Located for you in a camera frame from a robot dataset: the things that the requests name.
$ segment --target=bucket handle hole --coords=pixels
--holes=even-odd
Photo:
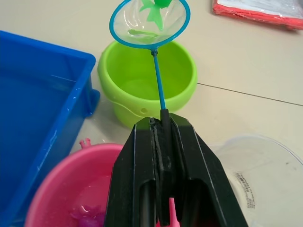
[[[141,109],[141,113],[146,114],[146,113],[147,113],[147,109],[146,109],[146,108],[142,108],[142,109]]]

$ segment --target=red book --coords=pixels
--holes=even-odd
[[[217,15],[303,30],[303,0],[214,0],[213,10]]]

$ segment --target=pink handle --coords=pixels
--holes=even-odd
[[[80,140],[80,145],[81,145],[82,149],[91,146],[89,138],[86,138],[85,141],[86,141],[86,144],[85,144],[84,140]]]

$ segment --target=pink bucket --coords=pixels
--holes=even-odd
[[[44,179],[30,205],[25,227],[77,227],[71,211],[79,206],[105,212],[112,167],[122,145],[81,142],[82,150],[60,162]],[[179,227],[170,201],[171,227]]]

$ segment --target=blue net rim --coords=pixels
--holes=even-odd
[[[109,21],[109,31],[111,33],[111,35],[113,36],[114,39],[116,39],[119,43],[125,45],[125,46],[129,46],[129,47],[133,47],[133,48],[139,48],[139,49],[149,49],[149,50],[157,50],[158,47],[174,40],[177,36],[179,36],[184,30],[185,28],[188,26],[188,23],[189,23],[189,20],[190,20],[190,8],[189,8],[189,5],[188,3],[185,1],[185,0],[179,0],[182,5],[184,6],[185,8],[185,13],[186,13],[186,18],[185,18],[185,21],[184,21],[184,24],[182,25],[182,27],[175,33],[173,34],[171,37],[165,39],[165,40],[162,40],[158,43],[155,43],[155,44],[132,44],[132,43],[129,43],[121,38],[119,38],[117,36],[117,34],[115,33],[114,31],[114,21],[115,21],[115,18],[116,18],[116,15],[117,13],[121,10],[121,8],[127,4],[128,2],[130,2],[132,0],[124,0],[116,9],[115,11],[113,12],[111,18],[110,18],[110,21]]]

